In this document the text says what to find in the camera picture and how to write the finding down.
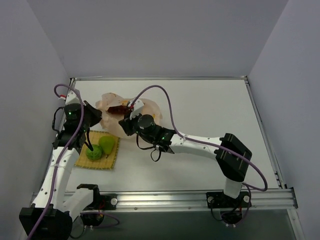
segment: yellow tray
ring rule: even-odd
[[[106,156],[106,154],[102,154],[101,159],[99,160],[90,160],[86,156],[87,146],[83,145],[80,156],[78,160],[75,162],[75,166],[86,169],[96,169],[96,170],[112,170],[115,166],[117,160],[117,154],[119,149],[119,141],[120,139],[117,136],[111,135],[105,131],[93,131],[91,130],[89,133],[91,144],[99,144],[99,139],[103,136],[111,136],[114,138],[115,144],[112,149],[111,154]]]

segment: plastic bag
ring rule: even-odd
[[[110,134],[117,136],[119,138],[129,139],[132,136],[127,136],[125,131],[119,125],[119,121],[124,119],[125,112],[127,111],[128,101],[132,98],[122,98],[121,96],[108,92],[102,95],[102,100],[95,103],[95,107],[102,111],[102,120],[100,124],[103,129],[106,129]],[[160,112],[159,106],[149,99],[140,98],[144,103],[142,108],[142,115],[149,114],[153,116],[154,122],[160,125],[160,119],[162,119],[162,114]]]

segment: gray floor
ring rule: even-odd
[[[287,211],[251,211],[238,227],[215,221],[210,212],[118,213],[121,224],[86,230],[81,240],[294,240]]]

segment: purple cable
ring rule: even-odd
[[[58,165],[62,159],[62,156],[63,154],[65,153],[66,149],[68,148],[68,146],[70,145],[70,143],[72,142],[72,140],[75,138],[75,136],[77,135],[77,133],[79,132],[80,128],[81,128],[81,125],[82,125],[82,122],[84,120],[84,114],[85,114],[85,110],[84,110],[84,103],[82,102],[81,100],[81,96],[80,96],[80,93],[78,92],[78,90],[74,89],[73,87],[69,86],[69,85],[66,85],[66,84],[57,84],[55,87],[54,87],[54,93],[55,95],[57,95],[58,97],[60,97],[60,95],[57,93],[57,88],[58,87],[66,87],[68,89],[70,89],[71,91],[73,91],[75,93],[75,95],[78,97],[79,101],[80,101],[80,105],[81,105],[81,116],[80,116],[80,121],[79,121],[79,125],[78,127],[76,128],[74,134],[71,136],[71,138],[69,139],[69,141],[66,143],[66,145],[64,146],[64,148],[62,149],[62,151],[60,152],[58,158],[56,159],[56,162],[55,164]],[[30,240],[33,236],[33,234],[35,233],[37,227],[39,226],[41,220],[44,218],[49,206],[50,206],[50,203],[51,203],[51,200],[53,198],[53,195],[54,195],[54,189],[55,189],[55,181],[56,181],[56,177],[57,177],[57,171],[58,171],[58,167],[55,166],[54,167],[54,170],[53,170],[53,175],[52,175],[52,182],[51,182],[51,189],[50,189],[50,195],[49,195],[49,198],[48,198],[48,202],[45,206],[45,208],[43,209],[40,217],[38,218],[38,220],[36,221],[35,225],[33,226],[32,230],[30,231],[28,237],[26,240]]]
[[[131,103],[131,105],[133,105],[137,99],[147,90],[149,89],[152,89],[152,88],[160,88],[164,94],[166,95],[166,99],[168,101],[168,105],[169,105],[169,111],[170,111],[170,118],[171,118],[171,123],[172,123],[172,126],[173,126],[173,129],[176,131],[176,134],[178,134],[178,136],[180,136],[181,138],[184,138],[186,140],[189,140],[189,141],[192,141],[192,142],[195,142],[195,143],[198,143],[198,144],[205,144],[205,145],[210,145],[210,146],[213,146],[215,148],[219,148],[219,149],[222,149],[238,158],[240,158],[241,160],[243,160],[245,163],[249,164],[251,167],[254,168],[254,170],[256,170],[256,172],[260,175],[260,177],[262,178],[263,180],[263,183],[264,183],[264,188],[259,188],[259,187],[256,187],[256,186],[252,186],[250,184],[247,184],[247,183],[242,183],[243,185],[245,185],[246,187],[250,187],[252,189],[255,189],[255,190],[259,190],[259,191],[262,191],[262,192],[265,192],[267,191],[268,189],[268,183],[267,183],[267,180],[265,178],[265,176],[263,175],[263,173],[259,170],[259,168],[257,168],[256,165],[254,165],[251,161],[249,161],[248,159],[246,159],[244,156],[241,156],[240,154],[236,153],[235,151],[232,151],[224,146],[220,146],[220,145],[217,145],[217,144],[214,144],[214,143],[211,143],[211,142],[206,142],[206,141],[200,141],[200,140],[196,140],[196,139],[193,139],[193,138],[190,138],[190,137],[185,137],[183,136],[179,131],[178,129],[176,128],[176,125],[174,123],[174,117],[173,117],[173,113],[172,113],[172,105],[171,105],[171,101],[170,101],[170,98],[169,98],[169,95],[167,93],[167,91],[160,85],[151,85],[151,86],[148,86],[146,87],[145,89],[143,89],[136,97],[135,99],[133,100],[133,102]]]
[[[250,203],[251,203],[251,196],[252,196],[252,194],[251,194],[250,188],[249,188],[247,185],[244,185],[244,186],[248,189],[248,193],[249,193],[248,206],[246,207],[245,213],[244,213],[244,215],[242,216],[241,220],[238,221],[237,223],[229,224],[229,223],[227,223],[227,222],[224,221],[226,224],[228,224],[227,227],[233,227],[233,226],[239,225],[241,222],[243,222],[243,220],[246,218],[246,216],[247,216],[248,213],[249,213],[249,208],[250,208]],[[228,214],[228,212],[224,212],[224,213],[222,213],[222,214],[220,215],[222,219],[223,219],[223,215],[225,215],[225,214]]]
[[[93,227],[94,229],[104,229],[104,228],[112,228],[112,227],[115,227],[115,226],[118,226],[120,224],[120,220],[115,217],[115,216],[112,216],[108,213],[105,213],[105,212],[98,212],[98,211],[85,211],[85,212],[81,212],[80,213],[81,215],[85,215],[85,214],[101,214],[101,215],[104,215],[104,216],[107,216],[111,219],[114,219],[116,220],[116,223],[112,223],[112,224],[108,224],[108,225],[103,225],[103,226],[95,226]]]

